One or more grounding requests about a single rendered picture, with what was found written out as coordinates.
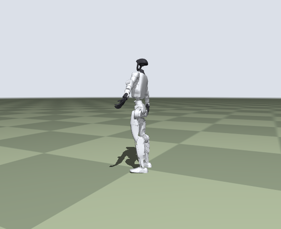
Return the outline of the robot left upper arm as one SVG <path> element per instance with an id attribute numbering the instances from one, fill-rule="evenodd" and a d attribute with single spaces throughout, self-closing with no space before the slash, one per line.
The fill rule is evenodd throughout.
<path id="1" fill-rule="evenodd" d="M 132 76 L 131 76 L 130 80 L 133 80 L 133 82 L 135 83 L 136 80 L 137 80 L 139 77 L 140 77 L 140 73 L 135 72 L 135 73 L 132 73 Z M 127 80 L 127 81 L 126 81 L 126 85 L 127 85 L 127 84 L 130 84 L 130 80 Z"/>

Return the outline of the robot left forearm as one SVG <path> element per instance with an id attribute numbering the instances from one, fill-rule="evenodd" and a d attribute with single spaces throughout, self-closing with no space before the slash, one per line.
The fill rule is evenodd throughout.
<path id="1" fill-rule="evenodd" d="M 130 84 L 127 84 L 127 86 L 126 86 L 125 93 L 128 93 L 127 98 L 129 98 L 129 94 L 130 94 L 131 90 L 133 89 L 133 85 L 134 85 L 133 80 L 130 80 Z"/>

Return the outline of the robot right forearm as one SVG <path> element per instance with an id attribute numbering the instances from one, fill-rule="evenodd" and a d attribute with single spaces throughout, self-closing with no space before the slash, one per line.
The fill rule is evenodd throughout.
<path id="1" fill-rule="evenodd" d="M 147 90 L 147 92 L 148 92 L 148 90 Z M 148 106 L 149 106 L 150 105 L 150 103 L 149 103 L 149 92 L 148 92 L 148 95 L 144 96 L 144 98 L 145 98 L 145 103 L 148 104 Z M 145 106 L 146 106 L 146 104 L 145 104 Z"/>

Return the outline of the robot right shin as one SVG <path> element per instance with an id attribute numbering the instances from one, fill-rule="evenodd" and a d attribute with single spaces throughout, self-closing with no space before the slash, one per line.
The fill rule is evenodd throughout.
<path id="1" fill-rule="evenodd" d="M 148 140 L 148 142 L 144 143 L 144 150 L 145 150 L 144 163 L 145 164 L 147 164 L 147 162 L 149 162 L 149 159 L 148 159 L 149 148 L 150 148 L 150 143 Z"/>

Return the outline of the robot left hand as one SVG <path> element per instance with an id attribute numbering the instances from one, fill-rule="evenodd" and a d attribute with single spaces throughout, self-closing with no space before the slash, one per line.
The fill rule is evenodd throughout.
<path id="1" fill-rule="evenodd" d="M 122 107 L 122 105 L 125 103 L 125 101 L 127 100 L 127 96 L 128 96 L 128 93 L 125 93 L 123 95 L 123 98 L 121 100 L 118 100 L 118 102 L 120 101 L 120 103 L 115 104 L 115 108 L 120 109 Z"/>

